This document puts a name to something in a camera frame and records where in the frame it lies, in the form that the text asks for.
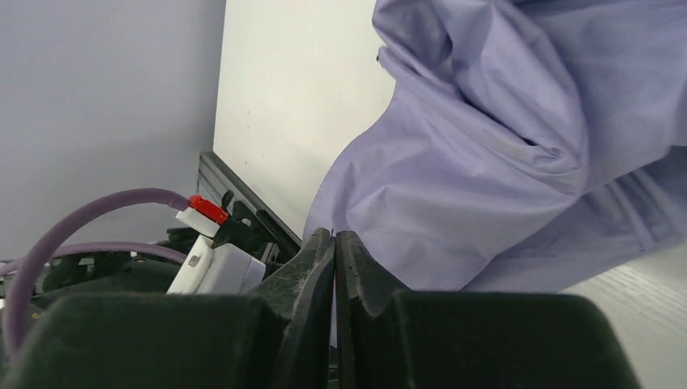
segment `crumpled fabric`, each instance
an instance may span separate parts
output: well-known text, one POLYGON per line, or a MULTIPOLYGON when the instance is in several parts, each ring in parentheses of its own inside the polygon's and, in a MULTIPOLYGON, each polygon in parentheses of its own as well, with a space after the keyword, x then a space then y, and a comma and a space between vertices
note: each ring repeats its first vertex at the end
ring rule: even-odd
POLYGON ((414 289, 561 290, 687 236, 687 2, 378 0, 389 107, 305 236, 414 289))

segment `white plug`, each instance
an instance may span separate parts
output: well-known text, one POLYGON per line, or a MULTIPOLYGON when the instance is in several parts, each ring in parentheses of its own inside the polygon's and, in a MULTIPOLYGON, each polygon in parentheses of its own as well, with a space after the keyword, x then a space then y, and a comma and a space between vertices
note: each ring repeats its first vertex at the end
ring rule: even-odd
POLYGON ((211 244, 198 237, 167 294, 240 294, 262 282, 264 263, 232 244, 211 244))

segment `black plastic part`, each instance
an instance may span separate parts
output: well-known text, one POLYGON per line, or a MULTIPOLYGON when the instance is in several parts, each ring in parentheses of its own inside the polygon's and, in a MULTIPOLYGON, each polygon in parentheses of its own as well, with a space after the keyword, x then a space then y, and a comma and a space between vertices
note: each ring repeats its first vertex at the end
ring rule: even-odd
POLYGON ((293 241, 289 235, 280 228, 279 223, 272 219, 269 212, 257 211, 255 212, 255 216, 264 229, 274 238, 274 242, 279 247, 277 262, 286 263, 301 249, 301 246, 293 241))
MULTIPOLYGON (((131 263, 119 278, 73 288, 102 290, 97 283, 109 280, 121 291, 143 291, 156 282, 162 292, 176 269, 131 263), (132 282, 134 274, 140 277, 132 282), (144 280, 147 286, 139 284, 144 280)), ((608 322, 589 301, 413 292, 351 232, 332 240, 317 230, 248 296, 128 292, 55 302, 64 293, 32 301, 49 309, 3 388, 638 387, 608 322), (335 273, 339 350, 332 357, 335 273)))
POLYGON ((263 279, 266 279, 267 277, 274 274, 275 271, 278 271, 282 266, 283 265, 281 263, 274 263, 274 262, 265 263, 265 276, 263 277, 263 279))
POLYGON ((326 388, 333 280, 321 229, 249 296, 68 296, 38 321, 2 387, 326 388))
POLYGON ((234 191, 233 190, 227 190, 224 193, 224 196, 222 196, 222 202, 221 202, 221 207, 227 212, 230 212, 231 210, 229 209, 229 204, 234 200, 234 191))
MULTIPOLYGON (((198 237, 193 238, 192 240, 188 241, 165 241, 165 242, 159 242, 157 245, 158 246, 163 246, 167 247, 168 249, 172 249, 175 251, 178 251, 182 254, 189 254, 191 251, 191 247, 193 247, 193 244, 195 243, 196 239, 198 237)), ((139 253, 139 256, 144 257, 144 258, 150 258, 154 260, 158 260, 161 262, 169 262, 172 263, 173 261, 169 259, 163 259, 161 257, 158 257, 157 255, 152 255, 152 254, 143 254, 139 253)))
POLYGON ((258 221, 253 211, 251 211, 251 209, 241 200, 237 200, 233 203, 231 213, 232 219, 234 220, 248 219, 251 224, 258 221))
POLYGON ((200 235, 200 233, 191 227, 167 229, 167 239, 170 242, 195 241, 198 235, 200 235))
MULTIPOLYGON (((35 306, 33 304, 28 305, 27 323, 29 328, 33 328, 36 325, 37 320, 41 318, 44 310, 45 309, 40 308, 39 306, 35 306)), ((5 310, 0 310, 0 321, 2 321, 2 316, 4 315, 4 313, 5 310)), ((2 379, 2 377, 5 374, 6 368, 8 367, 7 359, 5 358, 5 348, 3 346, 3 342, 0 342, 0 365, 2 366, 2 368, 0 369, 0 379, 2 379)))
POLYGON ((336 271, 341 387, 638 387, 581 297, 412 292, 350 232, 336 271))
POLYGON ((319 229, 301 252, 251 291, 289 321, 270 387, 326 387, 333 288, 333 245, 329 232, 319 229))
MULTIPOLYGON (((93 271, 89 280, 96 280, 98 278, 106 277, 114 274, 115 272, 122 269, 123 266, 131 262, 131 252, 104 252, 104 253, 93 253, 93 271)), ((146 255, 146 258, 157 259, 160 261, 169 261, 168 259, 162 259, 155 255, 146 255)))
POLYGON ((91 295, 33 330, 3 388, 262 388, 284 321, 250 297, 91 295))
POLYGON ((60 262, 50 270, 50 273, 43 280, 43 291, 50 292, 83 282, 87 268, 79 266, 80 261, 81 256, 78 255, 62 257, 60 262))
POLYGON ((236 247, 245 250, 245 242, 249 237, 249 226, 241 223, 240 221, 229 219, 220 226, 220 229, 212 238, 212 247, 215 248, 226 245, 227 243, 231 243, 236 247))
POLYGON ((290 241, 290 246, 301 247, 301 239, 214 152, 200 155, 198 187, 215 203, 222 203, 222 197, 228 190, 232 191, 234 199, 244 203, 252 213, 265 212, 280 235, 290 241))

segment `red connector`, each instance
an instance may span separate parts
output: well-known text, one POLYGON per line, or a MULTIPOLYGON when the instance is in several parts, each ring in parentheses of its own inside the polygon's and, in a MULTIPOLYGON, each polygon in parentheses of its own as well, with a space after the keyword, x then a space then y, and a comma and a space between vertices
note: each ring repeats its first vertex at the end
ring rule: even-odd
POLYGON ((229 214, 224 209, 217 207, 209 200, 205 200, 200 194, 189 197, 189 207, 219 225, 222 225, 229 218, 229 214))

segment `white connector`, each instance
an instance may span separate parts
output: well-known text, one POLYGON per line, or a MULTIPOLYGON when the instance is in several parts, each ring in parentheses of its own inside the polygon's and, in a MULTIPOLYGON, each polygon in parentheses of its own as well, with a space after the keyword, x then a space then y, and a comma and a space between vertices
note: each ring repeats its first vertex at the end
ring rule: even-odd
POLYGON ((211 244, 198 237, 167 294, 240 294, 262 282, 264 263, 232 244, 211 244))
POLYGON ((212 240, 199 236, 167 289, 167 294, 194 294, 210 267, 212 251, 212 240))
POLYGON ((214 237, 220 229, 220 225, 208 219, 202 213, 196 211, 192 207, 188 207, 183 211, 177 213, 177 219, 182 223, 195 229, 206 237, 214 237))

